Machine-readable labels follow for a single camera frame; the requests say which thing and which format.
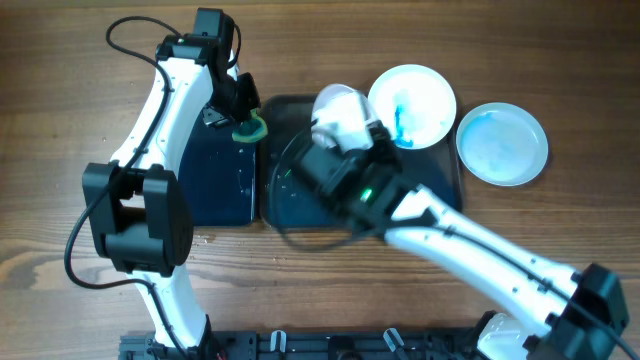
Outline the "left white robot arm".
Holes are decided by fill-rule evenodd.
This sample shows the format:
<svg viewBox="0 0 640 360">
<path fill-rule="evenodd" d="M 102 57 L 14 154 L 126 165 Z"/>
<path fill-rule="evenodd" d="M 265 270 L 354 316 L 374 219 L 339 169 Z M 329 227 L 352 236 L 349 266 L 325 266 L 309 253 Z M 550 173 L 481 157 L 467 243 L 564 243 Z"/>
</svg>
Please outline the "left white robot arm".
<svg viewBox="0 0 640 360">
<path fill-rule="evenodd" d="M 209 31 L 158 46 L 151 93 L 105 164 L 83 173 L 99 256 L 135 285 L 155 326 L 141 352 L 207 359 L 215 343 L 186 267 L 198 226 L 240 226 L 255 214 L 255 140 L 263 133 L 253 79 L 233 39 Z"/>
</svg>

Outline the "large black tray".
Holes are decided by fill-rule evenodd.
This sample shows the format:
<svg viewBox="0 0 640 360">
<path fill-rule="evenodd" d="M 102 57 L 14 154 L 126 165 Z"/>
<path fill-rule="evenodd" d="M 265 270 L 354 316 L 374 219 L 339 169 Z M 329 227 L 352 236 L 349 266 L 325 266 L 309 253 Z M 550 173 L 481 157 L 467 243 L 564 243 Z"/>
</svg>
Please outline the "large black tray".
<svg viewBox="0 0 640 360">
<path fill-rule="evenodd" d="M 289 141 L 311 121 L 315 95 L 277 95 L 261 109 L 268 135 L 257 150 L 257 174 L 260 183 L 260 216 L 270 224 L 272 211 L 268 187 L 274 167 Z M 432 192 L 461 212 L 464 207 L 464 185 L 457 155 L 455 134 L 450 132 L 437 144 L 421 150 L 400 149 L 404 173 L 427 186 Z M 338 227 L 313 195 L 297 179 L 280 168 L 279 191 L 274 196 L 279 210 L 277 223 L 284 228 Z"/>
</svg>

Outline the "small black water tray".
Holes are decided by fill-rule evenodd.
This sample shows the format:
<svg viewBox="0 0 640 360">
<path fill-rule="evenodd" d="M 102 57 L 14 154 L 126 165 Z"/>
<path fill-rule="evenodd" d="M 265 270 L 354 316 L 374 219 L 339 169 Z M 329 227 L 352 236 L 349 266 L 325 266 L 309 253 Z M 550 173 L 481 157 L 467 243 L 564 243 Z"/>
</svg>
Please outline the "small black water tray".
<svg viewBox="0 0 640 360">
<path fill-rule="evenodd" d="M 196 226 L 245 226 L 255 216 L 255 144 L 232 139 L 231 125 L 215 128 L 219 113 L 201 110 L 185 148 L 178 181 Z"/>
</svg>

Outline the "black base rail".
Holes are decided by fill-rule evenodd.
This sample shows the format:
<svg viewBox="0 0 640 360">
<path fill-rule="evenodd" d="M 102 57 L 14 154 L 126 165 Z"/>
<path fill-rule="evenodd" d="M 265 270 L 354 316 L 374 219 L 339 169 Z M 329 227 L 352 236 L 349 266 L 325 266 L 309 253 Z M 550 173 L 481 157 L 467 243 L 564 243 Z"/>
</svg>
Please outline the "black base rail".
<svg viewBox="0 0 640 360">
<path fill-rule="evenodd" d="M 205 359 L 484 359 L 473 328 L 300 333 L 216 331 Z"/>
</svg>

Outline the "green yellow sponge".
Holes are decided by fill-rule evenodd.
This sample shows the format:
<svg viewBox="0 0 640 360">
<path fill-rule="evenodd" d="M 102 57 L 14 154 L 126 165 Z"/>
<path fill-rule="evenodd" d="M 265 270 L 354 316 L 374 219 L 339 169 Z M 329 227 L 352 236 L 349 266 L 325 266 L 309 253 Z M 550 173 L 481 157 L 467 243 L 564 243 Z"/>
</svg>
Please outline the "green yellow sponge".
<svg viewBox="0 0 640 360">
<path fill-rule="evenodd" d="M 232 139 L 238 143 L 257 143 L 268 135 L 265 120 L 258 114 L 258 109 L 250 112 L 250 118 L 242 122 L 232 132 Z"/>
</svg>

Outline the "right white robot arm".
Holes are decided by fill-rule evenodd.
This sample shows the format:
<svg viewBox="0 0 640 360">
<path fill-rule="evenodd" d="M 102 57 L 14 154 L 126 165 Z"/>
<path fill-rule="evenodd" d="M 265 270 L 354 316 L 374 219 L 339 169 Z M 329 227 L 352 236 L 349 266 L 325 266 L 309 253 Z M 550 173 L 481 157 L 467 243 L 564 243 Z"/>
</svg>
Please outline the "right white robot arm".
<svg viewBox="0 0 640 360">
<path fill-rule="evenodd" d="M 344 150 L 326 130 L 289 143 L 291 174 L 333 216 L 364 237 L 436 263 L 503 308 L 481 329 L 488 359 L 607 359 L 620 348 L 629 313 L 619 277 L 591 264 L 578 271 L 519 247 L 473 222 L 403 175 L 388 131 L 367 128 L 372 144 Z"/>
</svg>

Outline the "white plate stained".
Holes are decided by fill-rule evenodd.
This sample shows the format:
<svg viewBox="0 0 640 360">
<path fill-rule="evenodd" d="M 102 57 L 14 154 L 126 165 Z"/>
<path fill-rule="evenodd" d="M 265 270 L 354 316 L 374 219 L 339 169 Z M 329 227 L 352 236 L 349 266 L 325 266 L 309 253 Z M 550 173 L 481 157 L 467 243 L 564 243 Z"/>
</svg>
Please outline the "white plate stained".
<svg viewBox="0 0 640 360">
<path fill-rule="evenodd" d="M 342 152 L 373 146 L 369 125 L 378 120 L 367 97 L 344 84 L 330 84 L 316 97 L 312 108 L 312 139 L 324 148 Z"/>
<path fill-rule="evenodd" d="M 395 145 L 406 150 L 425 149 L 444 139 L 457 114 L 449 82 L 435 70 L 417 64 L 384 72 L 371 86 L 368 100 Z"/>
<path fill-rule="evenodd" d="M 509 103 L 485 103 L 458 125 L 455 142 L 462 164 L 477 178 L 516 187 L 539 177 L 550 157 L 547 134 L 528 111 Z"/>
</svg>

